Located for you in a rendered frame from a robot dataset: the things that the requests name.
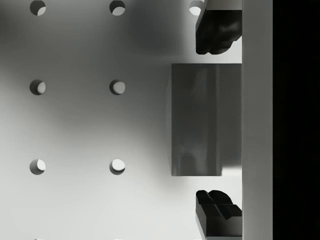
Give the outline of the grey cube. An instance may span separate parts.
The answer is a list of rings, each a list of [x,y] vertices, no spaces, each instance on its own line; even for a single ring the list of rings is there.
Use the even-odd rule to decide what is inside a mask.
[[[239,176],[241,64],[173,64],[167,88],[167,133],[173,176]]]

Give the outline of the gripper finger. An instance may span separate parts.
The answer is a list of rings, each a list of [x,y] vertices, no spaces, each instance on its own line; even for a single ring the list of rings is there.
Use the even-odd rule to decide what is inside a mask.
[[[195,25],[196,53],[220,55],[242,36],[242,0],[203,0]]]
[[[195,215],[203,238],[242,237],[242,210],[220,190],[198,190]]]

